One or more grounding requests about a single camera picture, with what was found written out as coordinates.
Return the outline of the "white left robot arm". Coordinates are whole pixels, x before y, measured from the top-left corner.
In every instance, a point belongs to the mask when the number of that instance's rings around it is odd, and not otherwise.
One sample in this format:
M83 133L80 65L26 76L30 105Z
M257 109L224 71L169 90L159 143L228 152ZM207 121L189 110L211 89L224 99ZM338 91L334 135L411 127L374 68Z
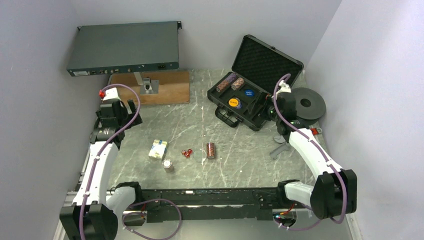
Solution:
M113 240L122 226L123 211L139 209L144 203L137 182L124 182L107 199L112 165L125 137L125 129L141 124L140 105L133 100L104 99L96 112L90 134L88 162L82 182L70 206L60 210L59 219L71 240Z

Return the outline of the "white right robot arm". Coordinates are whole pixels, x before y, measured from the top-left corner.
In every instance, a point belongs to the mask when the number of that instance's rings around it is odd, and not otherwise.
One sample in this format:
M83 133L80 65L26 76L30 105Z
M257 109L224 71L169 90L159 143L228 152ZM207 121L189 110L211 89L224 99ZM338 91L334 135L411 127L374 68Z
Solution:
M308 125L296 119L296 100L289 92L272 96L262 93L258 102L262 115L275 121L277 131L286 143L302 157L315 179L314 185L292 179L278 183L276 203L287 208L292 203L307 206L320 219L341 224L347 214L357 210L358 177L351 169L343 169L317 142Z

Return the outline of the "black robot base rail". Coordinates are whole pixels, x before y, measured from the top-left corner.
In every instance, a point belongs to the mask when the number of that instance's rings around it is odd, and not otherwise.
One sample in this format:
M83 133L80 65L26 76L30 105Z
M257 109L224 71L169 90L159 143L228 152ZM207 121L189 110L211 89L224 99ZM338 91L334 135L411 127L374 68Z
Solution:
M254 219L288 216L300 203L283 200L276 187L143 189L125 213L143 213L148 223L182 220Z

